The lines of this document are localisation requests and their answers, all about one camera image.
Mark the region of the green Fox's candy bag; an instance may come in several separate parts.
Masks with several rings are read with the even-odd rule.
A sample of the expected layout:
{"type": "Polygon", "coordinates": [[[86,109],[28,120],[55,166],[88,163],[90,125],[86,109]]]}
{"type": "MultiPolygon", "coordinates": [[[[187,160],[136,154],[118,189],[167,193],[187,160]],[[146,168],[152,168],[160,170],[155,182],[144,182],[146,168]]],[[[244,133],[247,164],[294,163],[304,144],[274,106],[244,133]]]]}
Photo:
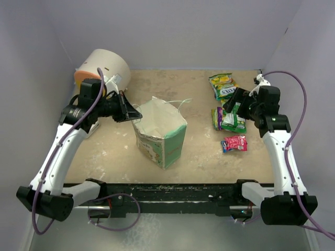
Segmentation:
{"type": "Polygon", "coordinates": [[[217,74],[209,77],[208,81],[213,88],[216,100],[229,99],[239,87],[232,78],[232,73],[217,74]]]}
{"type": "Polygon", "coordinates": [[[211,117],[212,117],[214,129],[216,131],[221,130],[221,126],[220,126],[220,123],[218,121],[218,112],[217,112],[217,109],[212,109],[211,110],[211,117]]]}

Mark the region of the green spring tea candy bag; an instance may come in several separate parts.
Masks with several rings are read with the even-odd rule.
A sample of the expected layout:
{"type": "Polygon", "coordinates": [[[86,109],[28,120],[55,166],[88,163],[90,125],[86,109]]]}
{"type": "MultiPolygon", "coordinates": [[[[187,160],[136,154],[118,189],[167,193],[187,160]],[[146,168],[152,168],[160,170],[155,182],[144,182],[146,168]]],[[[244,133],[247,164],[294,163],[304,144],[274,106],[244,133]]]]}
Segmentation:
{"type": "Polygon", "coordinates": [[[247,132],[246,120],[237,115],[240,105],[239,102],[235,103],[232,112],[227,112],[222,108],[220,129],[242,134],[247,132]]]}

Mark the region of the pink red candy bag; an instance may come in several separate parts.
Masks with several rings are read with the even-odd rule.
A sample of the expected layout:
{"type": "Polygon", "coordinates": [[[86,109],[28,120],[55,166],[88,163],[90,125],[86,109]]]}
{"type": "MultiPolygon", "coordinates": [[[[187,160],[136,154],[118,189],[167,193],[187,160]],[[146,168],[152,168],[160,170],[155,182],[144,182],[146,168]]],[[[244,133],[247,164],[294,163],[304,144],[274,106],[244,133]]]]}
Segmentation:
{"type": "Polygon", "coordinates": [[[235,135],[225,138],[226,148],[228,151],[240,150],[247,151],[247,140],[245,135],[235,135]]]}

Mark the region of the green floral paper bag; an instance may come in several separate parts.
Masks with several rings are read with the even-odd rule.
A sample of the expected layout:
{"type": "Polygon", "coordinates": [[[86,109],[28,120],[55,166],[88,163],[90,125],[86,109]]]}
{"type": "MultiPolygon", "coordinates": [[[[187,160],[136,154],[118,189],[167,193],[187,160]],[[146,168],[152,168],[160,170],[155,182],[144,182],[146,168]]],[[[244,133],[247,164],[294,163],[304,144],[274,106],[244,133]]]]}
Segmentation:
{"type": "Polygon", "coordinates": [[[169,168],[182,153],[187,121],[180,109],[192,99],[165,101],[152,97],[142,105],[135,104],[141,119],[132,122],[139,151],[161,169],[169,168]]]}

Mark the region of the blue M&M's candy bag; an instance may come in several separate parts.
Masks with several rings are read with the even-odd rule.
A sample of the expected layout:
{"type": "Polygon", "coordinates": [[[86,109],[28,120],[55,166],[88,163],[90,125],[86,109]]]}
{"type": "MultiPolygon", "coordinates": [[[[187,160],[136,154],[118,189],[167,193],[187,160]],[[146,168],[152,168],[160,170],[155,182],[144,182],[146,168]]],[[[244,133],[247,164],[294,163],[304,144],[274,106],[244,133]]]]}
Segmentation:
{"type": "Polygon", "coordinates": [[[221,141],[221,146],[222,146],[222,152],[226,153],[227,150],[228,150],[227,142],[226,141],[221,141]]]}

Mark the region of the purple berry Fox's candy bag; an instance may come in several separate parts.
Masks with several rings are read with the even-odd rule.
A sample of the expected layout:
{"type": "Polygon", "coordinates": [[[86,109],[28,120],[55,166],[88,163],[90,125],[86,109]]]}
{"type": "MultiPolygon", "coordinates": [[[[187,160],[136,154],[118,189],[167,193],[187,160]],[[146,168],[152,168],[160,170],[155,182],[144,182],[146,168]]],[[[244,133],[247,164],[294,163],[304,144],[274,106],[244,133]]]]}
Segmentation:
{"type": "Polygon", "coordinates": [[[222,123],[224,121],[225,114],[221,107],[217,107],[217,126],[219,130],[223,130],[222,123]]]}

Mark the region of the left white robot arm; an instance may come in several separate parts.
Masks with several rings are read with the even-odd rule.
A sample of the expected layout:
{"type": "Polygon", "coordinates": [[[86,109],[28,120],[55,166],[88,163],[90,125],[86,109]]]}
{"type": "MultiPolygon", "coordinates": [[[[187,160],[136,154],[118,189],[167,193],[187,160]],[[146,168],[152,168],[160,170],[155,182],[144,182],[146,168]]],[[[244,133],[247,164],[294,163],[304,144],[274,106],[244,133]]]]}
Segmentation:
{"type": "Polygon", "coordinates": [[[126,122],[142,115],[115,80],[110,78],[102,84],[99,79],[87,78],[82,81],[79,94],[62,110],[54,142],[40,171],[29,186],[17,190],[16,197],[31,212],[33,220],[41,215],[61,222],[74,207],[107,196],[106,183],[93,178],[72,187],[63,186],[75,153],[101,117],[126,122]]]}

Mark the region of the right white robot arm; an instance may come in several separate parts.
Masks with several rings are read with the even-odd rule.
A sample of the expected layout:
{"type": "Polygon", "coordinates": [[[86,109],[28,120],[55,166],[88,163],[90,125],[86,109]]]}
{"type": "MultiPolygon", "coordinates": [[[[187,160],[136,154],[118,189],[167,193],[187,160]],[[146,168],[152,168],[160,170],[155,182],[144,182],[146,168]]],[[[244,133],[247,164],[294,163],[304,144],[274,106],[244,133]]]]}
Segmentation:
{"type": "Polygon", "coordinates": [[[254,180],[238,180],[241,195],[260,208],[266,225],[302,226],[317,208],[316,196],[308,194],[295,162],[288,117],[279,114],[280,90],[261,86],[249,92],[236,88],[224,104],[231,112],[239,104],[237,114],[254,121],[270,157],[274,174],[274,190],[270,192],[254,180]]]}

